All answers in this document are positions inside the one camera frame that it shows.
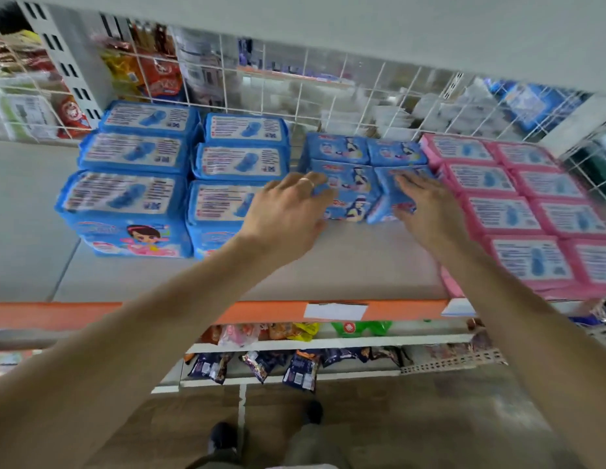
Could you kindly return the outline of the person's right hand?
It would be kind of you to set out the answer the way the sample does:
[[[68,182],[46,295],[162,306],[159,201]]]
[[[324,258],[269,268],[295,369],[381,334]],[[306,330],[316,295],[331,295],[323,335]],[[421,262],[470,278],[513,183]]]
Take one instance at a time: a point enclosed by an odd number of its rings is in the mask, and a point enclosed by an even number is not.
[[[464,212],[454,195],[434,180],[434,212],[431,215],[395,215],[415,240],[440,264],[452,267],[463,259],[483,254],[469,235]]]

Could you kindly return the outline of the small blue penguin packet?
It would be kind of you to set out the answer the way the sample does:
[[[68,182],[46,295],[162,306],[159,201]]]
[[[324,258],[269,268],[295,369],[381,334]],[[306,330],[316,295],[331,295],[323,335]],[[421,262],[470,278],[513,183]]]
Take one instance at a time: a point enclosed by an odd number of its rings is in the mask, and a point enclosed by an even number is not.
[[[370,165],[335,163],[313,159],[309,171],[324,173],[327,185],[338,190],[334,204],[326,209],[327,220],[364,220],[381,196],[381,187]]]
[[[434,178],[431,170],[424,165],[375,167],[374,172],[377,175],[382,193],[376,203],[371,207],[367,215],[366,222],[368,224],[377,224],[397,220],[394,214],[396,209],[401,209],[407,212],[416,211],[415,202],[399,188],[394,179],[395,175],[402,175],[406,171],[412,171],[419,176],[431,179]]]
[[[370,164],[374,167],[428,165],[427,156],[415,141],[368,139]]]
[[[370,165],[368,139],[363,136],[307,133],[299,167],[307,168],[313,159]]]

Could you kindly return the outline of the white metal shelf board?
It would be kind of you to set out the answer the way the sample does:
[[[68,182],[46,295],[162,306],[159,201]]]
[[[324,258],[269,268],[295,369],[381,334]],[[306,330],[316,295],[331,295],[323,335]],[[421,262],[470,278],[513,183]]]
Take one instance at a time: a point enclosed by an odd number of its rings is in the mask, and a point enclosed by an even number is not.
[[[96,256],[53,210],[77,150],[0,141],[0,302],[120,302],[193,259]],[[438,265],[398,222],[332,220],[312,250],[244,300],[443,299]]]

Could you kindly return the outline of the stack of pink packs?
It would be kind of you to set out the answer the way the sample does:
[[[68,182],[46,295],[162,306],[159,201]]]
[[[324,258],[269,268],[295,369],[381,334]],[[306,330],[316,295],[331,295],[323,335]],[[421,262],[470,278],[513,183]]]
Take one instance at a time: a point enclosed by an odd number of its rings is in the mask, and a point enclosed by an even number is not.
[[[546,299],[606,298],[606,221],[548,150],[434,133],[419,144],[502,267]]]

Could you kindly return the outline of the white price label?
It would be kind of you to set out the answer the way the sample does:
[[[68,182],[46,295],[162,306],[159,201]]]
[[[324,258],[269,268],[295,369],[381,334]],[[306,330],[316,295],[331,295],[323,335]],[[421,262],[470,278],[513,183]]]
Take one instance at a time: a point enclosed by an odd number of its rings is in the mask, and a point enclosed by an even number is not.
[[[477,312],[466,298],[450,299],[441,316],[450,317],[475,317]]]
[[[362,303],[308,303],[304,319],[308,321],[362,321],[368,310]]]

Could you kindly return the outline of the green snack bag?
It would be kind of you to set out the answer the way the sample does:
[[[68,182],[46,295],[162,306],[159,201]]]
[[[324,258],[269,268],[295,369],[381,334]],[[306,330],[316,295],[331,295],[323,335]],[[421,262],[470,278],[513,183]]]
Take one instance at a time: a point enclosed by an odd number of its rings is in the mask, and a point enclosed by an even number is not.
[[[391,329],[392,321],[335,321],[332,327],[341,338],[361,338],[365,336],[383,337]]]

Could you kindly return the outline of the row of pink yellow snack bags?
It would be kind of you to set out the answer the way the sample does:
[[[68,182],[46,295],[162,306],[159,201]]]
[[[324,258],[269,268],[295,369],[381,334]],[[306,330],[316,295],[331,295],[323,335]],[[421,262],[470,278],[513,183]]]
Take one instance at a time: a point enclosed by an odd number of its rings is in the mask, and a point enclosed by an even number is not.
[[[258,341],[311,341],[319,332],[320,323],[243,323],[214,324],[204,331],[198,343],[244,347]]]

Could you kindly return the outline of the beige perforated strip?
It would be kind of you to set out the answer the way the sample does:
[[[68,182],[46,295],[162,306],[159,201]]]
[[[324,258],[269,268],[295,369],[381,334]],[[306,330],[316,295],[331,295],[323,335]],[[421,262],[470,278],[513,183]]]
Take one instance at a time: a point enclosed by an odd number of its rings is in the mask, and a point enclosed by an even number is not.
[[[422,360],[412,365],[400,368],[400,375],[416,375],[422,373],[440,373],[447,371],[471,370],[488,364],[508,365],[503,355],[496,348],[482,349],[479,352],[453,356],[448,359]]]

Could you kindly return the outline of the white plain shelf upright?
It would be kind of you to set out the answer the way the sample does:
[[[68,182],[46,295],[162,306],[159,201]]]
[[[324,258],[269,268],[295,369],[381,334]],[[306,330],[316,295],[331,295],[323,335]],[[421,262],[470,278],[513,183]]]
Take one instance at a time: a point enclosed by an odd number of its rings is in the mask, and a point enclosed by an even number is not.
[[[539,142],[551,156],[563,162],[606,132],[606,96],[592,95]]]

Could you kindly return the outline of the row of dark blue snack bags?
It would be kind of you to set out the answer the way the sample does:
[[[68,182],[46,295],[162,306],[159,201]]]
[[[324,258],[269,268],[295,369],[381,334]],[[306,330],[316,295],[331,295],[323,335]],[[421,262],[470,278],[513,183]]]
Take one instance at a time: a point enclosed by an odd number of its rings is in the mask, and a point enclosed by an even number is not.
[[[184,364],[183,387],[282,383],[315,393],[320,379],[393,377],[411,364],[401,347],[198,353]]]

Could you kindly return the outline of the stack of large blue packs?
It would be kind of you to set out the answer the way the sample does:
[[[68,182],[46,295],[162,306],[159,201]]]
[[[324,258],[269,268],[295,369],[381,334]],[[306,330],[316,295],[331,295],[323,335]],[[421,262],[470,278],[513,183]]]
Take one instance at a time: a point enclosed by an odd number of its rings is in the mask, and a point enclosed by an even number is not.
[[[81,141],[55,210],[99,255],[201,259],[289,173],[290,146],[279,117],[114,101]]]

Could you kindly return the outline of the person's black shoe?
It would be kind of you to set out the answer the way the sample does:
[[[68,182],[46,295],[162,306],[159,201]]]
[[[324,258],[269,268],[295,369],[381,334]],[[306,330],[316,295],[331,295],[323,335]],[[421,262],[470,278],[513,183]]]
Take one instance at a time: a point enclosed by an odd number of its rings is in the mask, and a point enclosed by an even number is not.
[[[238,453],[238,428],[229,422],[221,421],[213,426],[209,442],[208,455],[214,455],[218,451],[229,451]]]
[[[324,418],[322,403],[318,400],[310,400],[304,405],[302,425],[321,425]]]

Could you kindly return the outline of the red and white snack bag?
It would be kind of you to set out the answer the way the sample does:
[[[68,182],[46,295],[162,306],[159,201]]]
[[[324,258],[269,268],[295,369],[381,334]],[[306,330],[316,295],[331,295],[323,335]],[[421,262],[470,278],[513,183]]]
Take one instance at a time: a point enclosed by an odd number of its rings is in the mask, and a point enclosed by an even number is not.
[[[55,111],[60,122],[57,138],[81,140],[90,133],[88,118],[81,111],[73,96],[63,95],[56,101]]]

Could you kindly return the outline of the person's grey trousers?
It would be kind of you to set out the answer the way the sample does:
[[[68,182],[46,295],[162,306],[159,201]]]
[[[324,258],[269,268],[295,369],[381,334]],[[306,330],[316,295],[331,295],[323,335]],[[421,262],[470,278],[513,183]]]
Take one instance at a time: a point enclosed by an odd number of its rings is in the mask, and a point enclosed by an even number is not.
[[[280,465],[245,466],[233,449],[216,449],[185,469],[353,469],[345,454],[328,439],[324,426],[306,424],[291,437]]]

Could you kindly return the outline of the orange shelf price rail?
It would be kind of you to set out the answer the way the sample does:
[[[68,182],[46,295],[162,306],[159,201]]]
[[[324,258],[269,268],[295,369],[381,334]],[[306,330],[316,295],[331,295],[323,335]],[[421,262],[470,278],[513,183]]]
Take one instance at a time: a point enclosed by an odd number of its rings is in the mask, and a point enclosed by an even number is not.
[[[362,321],[437,320],[450,299],[384,299],[368,304]],[[308,301],[239,301],[229,307],[217,324],[307,322]],[[121,307],[115,302],[0,303],[0,330],[78,330]]]

